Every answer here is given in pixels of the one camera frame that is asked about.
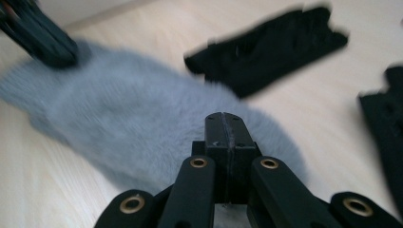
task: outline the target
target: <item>black object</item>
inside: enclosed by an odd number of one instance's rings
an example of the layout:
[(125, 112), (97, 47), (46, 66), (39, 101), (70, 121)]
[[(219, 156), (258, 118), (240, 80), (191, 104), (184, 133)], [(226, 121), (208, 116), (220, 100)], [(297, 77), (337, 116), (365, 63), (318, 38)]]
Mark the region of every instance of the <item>black object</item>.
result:
[(237, 116), (208, 116), (205, 141), (194, 142), (192, 150), (172, 186), (155, 197), (138, 190), (122, 193), (95, 228), (212, 227), (218, 202), (247, 204), (254, 228), (403, 227), (358, 194), (339, 193), (331, 203), (314, 197), (284, 162), (261, 155)]
[(77, 62), (75, 42), (41, 12), (34, 0), (1, 0), (0, 29), (47, 66), (70, 67)]
[(229, 86), (240, 98), (269, 85), (347, 44), (347, 37), (328, 27), (330, 11), (320, 7), (294, 10), (217, 44), (184, 62), (205, 80)]
[(384, 174), (403, 217), (403, 66), (385, 72), (386, 92), (359, 97), (363, 114), (378, 146)]

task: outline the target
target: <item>black glove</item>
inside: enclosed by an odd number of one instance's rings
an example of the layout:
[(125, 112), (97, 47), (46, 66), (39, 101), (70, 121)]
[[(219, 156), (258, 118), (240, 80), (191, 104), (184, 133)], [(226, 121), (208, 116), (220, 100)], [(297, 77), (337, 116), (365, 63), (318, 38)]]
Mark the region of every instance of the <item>black glove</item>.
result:
[(403, 66), (385, 72), (386, 93), (361, 96), (359, 101), (376, 140), (394, 203), (403, 217)]
[(330, 11), (295, 10), (233, 39), (186, 57), (186, 66), (205, 80), (229, 86), (246, 97), (280, 76), (347, 44), (328, 27)]

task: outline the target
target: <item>wooden floor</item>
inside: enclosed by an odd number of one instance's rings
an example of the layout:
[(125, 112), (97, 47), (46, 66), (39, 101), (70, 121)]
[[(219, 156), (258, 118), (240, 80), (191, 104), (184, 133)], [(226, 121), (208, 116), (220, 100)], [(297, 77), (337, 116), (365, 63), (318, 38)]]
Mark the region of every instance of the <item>wooden floor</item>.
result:
[[(312, 6), (316, 1), (304, 1)], [(156, 0), (129, 4), (67, 27), (109, 47), (127, 47), (185, 71), (183, 55), (295, 5), (292, 0)], [(309, 189), (329, 200), (353, 191), (397, 216), (357, 95), (385, 86), (383, 71), (403, 61), (403, 2), (333, 0), (332, 25), (350, 33), (343, 50), (245, 100), (274, 116), (300, 147)], [(27, 58), (0, 35), (0, 72)], [(0, 101), (0, 227), (91, 227), (120, 193), (69, 148), (31, 128)]]

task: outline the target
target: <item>fuzzy wool fabric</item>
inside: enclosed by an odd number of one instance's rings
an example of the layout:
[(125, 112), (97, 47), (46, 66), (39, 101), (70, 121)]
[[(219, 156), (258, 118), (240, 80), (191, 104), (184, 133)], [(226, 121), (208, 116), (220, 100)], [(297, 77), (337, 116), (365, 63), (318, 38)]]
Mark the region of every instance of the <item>fuzzy wool fabric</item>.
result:
[[(29, 60), (0, 79), (0, 97), (28, 112), (31, 124), (67, 144), (122, 191), (157, 194), (174, 183), (204, 119), (240, 116), (261, 152), (305, 180), (292, 140), (267, 115), (140, 53), (78, 41), (78, 65), (54, 69)], [(215, 227), (248, 227), (242, 206), (216, 206)]]

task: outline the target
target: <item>screw hole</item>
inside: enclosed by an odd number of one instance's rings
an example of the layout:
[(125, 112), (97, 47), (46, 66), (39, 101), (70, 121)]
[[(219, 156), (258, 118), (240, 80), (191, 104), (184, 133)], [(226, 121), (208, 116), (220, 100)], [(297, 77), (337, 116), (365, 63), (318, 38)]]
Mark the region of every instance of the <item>screw hole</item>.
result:
[(140, 211), (144, 205), (144, 198), (142, 198), (140, 195), (137, 195), (123, 200), (120, 209), (121, 212), (125, 214), (133, 214)]
[(203, 168), (207, 165), (207, 161), (204, 159), (194, 159), (190, 161), (190, 165), (192, 165), (195, 168)]
[(374, 214), (373, 209), (367, 203), (359, 199), (344, 199), (343, 205), (349, 209), (349, 211), (362, 217), (369, 217)]
[(271, 160), (271, 159), (262, 160), (260, 162), (260, 164), (263, 167), (268, 168), (268, 169), (277, 169), (278, 168), (278, 162), (274, 161), (274, 160)]

